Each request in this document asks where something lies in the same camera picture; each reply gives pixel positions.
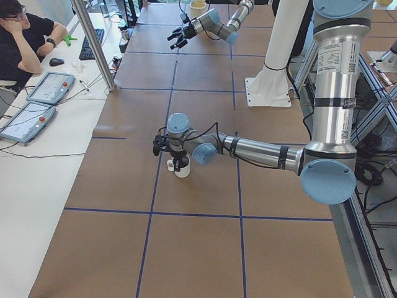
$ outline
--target screen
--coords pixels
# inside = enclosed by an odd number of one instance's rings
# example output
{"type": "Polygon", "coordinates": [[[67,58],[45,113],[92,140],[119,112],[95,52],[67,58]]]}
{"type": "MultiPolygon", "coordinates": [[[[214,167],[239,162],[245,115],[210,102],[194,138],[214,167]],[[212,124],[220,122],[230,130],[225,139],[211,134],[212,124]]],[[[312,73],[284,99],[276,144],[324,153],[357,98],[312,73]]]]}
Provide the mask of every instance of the screen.
{"type": "Polygon", "coordinates": [[[52,101],[68,77],[67,74],[48,74],[29,97],[43,101],[52,101]]]}
{"type": "Polygon", "coordinates": [[[29,130],[36,125],[38,118],[43,115],[49,108],[35,103],[25,106],[15,118],[6,126],[2,133],[16,138],[24,138],[29,130]]]}

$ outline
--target white pillar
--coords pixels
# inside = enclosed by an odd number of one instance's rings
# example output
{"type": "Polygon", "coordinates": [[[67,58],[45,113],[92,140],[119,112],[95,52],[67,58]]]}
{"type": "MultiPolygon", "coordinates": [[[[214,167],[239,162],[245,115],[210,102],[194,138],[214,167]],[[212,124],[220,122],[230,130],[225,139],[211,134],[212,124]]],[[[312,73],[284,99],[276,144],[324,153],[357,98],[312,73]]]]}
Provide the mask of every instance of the white pillar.
{"type": "Polygon", "coordinates": [[[280,0],[265,65],[255,78],[246,78],[249,107],[291,106],[284,68],[290,58],[308,3],[309,0],[280,0]]]}

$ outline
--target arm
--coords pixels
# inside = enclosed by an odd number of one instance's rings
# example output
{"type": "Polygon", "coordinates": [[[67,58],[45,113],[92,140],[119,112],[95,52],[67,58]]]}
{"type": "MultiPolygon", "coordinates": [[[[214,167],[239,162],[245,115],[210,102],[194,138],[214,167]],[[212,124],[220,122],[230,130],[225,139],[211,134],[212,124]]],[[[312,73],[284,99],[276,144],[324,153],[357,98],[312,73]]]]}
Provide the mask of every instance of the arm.
{"type": "MultiPolygon", "coordinates": [[[[54,27],[49,38],[53,39],[56,44],[62,41],[66,35],[66,27],[60,23],[54,22],[54,27]]],[[[40,48],[37,49],[37,55],[45,57],[54,49],[54,45],[50,42],[45,42],[40,48]]]]}
{"type": "Polygon", "coordinates": [[[20,70],[24,70],[28,73],[41,73],[42,69],[40,67],[40,61],[36,56],[36,53],[26,41],[22,33],[21,24],[12,20],[0,19],[0,25],[12,34],[18,46],[22,60],[19,62],[17,67],[20,70]]]}
{"type": "Polygon", "coordinates": [[[49,37],[55,40],[56,44],[59,44],[66,33],[66,27],[64,25],[54,22],[54,28],[52,29],[51,35],[49,37]]]}

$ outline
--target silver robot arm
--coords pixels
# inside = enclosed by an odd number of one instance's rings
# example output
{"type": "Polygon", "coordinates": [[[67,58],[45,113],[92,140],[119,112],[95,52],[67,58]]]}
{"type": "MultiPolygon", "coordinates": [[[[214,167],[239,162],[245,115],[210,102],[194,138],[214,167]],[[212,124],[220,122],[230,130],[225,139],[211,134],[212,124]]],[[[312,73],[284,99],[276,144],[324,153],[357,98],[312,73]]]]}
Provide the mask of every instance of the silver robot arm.
{"type": "Polygon", "coordinates": [[[220,21],[219,14],[214,8],[192,20],[186,14],[182,14],[182,21],[186,25],[172,31],[172,35],[167,38],[168,40],[177,39],[176,43],[171,45],[171,49],[182,48],[187,44],[188,39],[203,31],[211,32],[233,44],[237,39],[237,31],[241,24],[254,9],[254,2],[253,0],[232,0],[231,2],[238,4],[239,7],[226,25],[220,21]]]}
{"type": "MultiPolygon", "coordinates": [[[[168,134],[154,140],[154,154],[189,153],[205,165],[218,154],[229,155],[300,176],[303,190],[324,204],[347,200],[355,189],[356,150],[350,144],[360,42],[370,30],[372,0],[314,0],[314,38],[318,42],[313,137],[297,150],[222,133],[199,134],[181,113],[170,116],[168,134]]],[[[180,162],[174,163],[178,170],[180,162]]]]}

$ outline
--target green object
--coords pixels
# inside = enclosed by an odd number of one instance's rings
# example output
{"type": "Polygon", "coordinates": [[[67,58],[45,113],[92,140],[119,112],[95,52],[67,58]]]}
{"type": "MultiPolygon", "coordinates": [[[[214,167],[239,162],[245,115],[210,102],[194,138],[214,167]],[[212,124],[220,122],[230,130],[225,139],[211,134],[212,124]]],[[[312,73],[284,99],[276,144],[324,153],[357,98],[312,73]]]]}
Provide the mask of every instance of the green object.
{"type": "Polygon", "coordinates": [[[72,35],[70,35],[70,34],[66,34],[66,35],[63,37],[63,40],[66,42],[66,44],[68,45],[68,47],[70,47],[70,46],[71,46],[70,41],[71,41],[71,40],[77,40],[77,39],[74,38],[74,37],[72,37],[72,35]]]}

